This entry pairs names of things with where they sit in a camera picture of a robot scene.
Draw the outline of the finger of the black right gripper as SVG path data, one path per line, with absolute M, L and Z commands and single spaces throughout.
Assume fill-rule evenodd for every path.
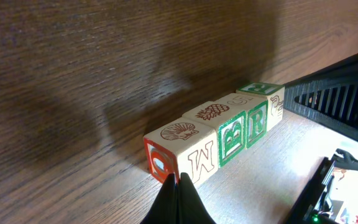
M 358 142 L 358 53 L 286 83 L 284 108 Z

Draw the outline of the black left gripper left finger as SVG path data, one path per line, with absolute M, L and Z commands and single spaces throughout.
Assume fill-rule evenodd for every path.
M 169 174 L 141 224 L 175 224 L 177 222 L 177 206 L 175 174 Z

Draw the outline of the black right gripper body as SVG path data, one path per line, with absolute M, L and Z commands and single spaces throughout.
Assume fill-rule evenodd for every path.
M 283 222 L 358 224 L 358 159 L 343 149 L 325 157 Z

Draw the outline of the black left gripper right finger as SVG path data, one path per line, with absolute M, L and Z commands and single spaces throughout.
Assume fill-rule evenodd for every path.
M 186 172 L 180 174 L 178 183 L 179 224 L 215 224 Z

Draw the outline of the wooden letter M block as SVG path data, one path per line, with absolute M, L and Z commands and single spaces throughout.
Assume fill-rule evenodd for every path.
M 216 131 L 186 118 L 146 134 L 144 147 L 149 171 L 161 183 L 169 174 L 179 180 L 185 172 L 199 186 L 219 169 Z

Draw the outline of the red sided wooden block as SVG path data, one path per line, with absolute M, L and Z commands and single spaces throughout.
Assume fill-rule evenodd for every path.
M 236 93 L 265 98 L 268 101 L 267 131 L 270 131 L 283 118 L 285 87 L 272 83 L 253 82 L 236 90 Z

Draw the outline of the green letter R block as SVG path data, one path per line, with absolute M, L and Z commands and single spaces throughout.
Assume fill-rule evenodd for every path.
M 267 132 L 267 99 L 231 93 L 216 100 L 216 102 L 228 105 L 235 110 L 246 112 L 245 134 L 247 149 L 253 146 Z

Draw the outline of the green letter B block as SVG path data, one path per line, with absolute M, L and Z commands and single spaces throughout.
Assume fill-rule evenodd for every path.
M 246 147 L 246 112 L 226 103 L 207 101 L 182 115 L 213 128 L 217 135 L 219 167 Z

